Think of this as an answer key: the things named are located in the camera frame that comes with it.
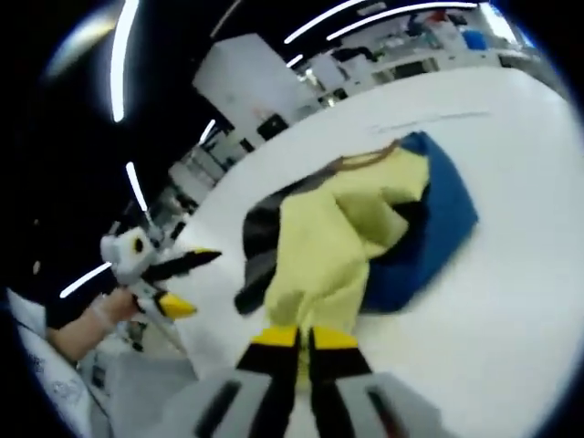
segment white table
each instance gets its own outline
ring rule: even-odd
[[[341,154],[426,130],[457,165],[480,223],[403,312],[360,317],[356,335],[440,407],[465,438],[527,437],[567,388],[584,340],[584,146],[559,95],[525,73],[461,68],[359,94],[303,120],[239,162],[179,237],[224,255],[169,287],[200,313],[179,324],[199,373],[233,365],[263,313],[240,318],[245,213]],[[306,399],[287,436],[315,436]]]

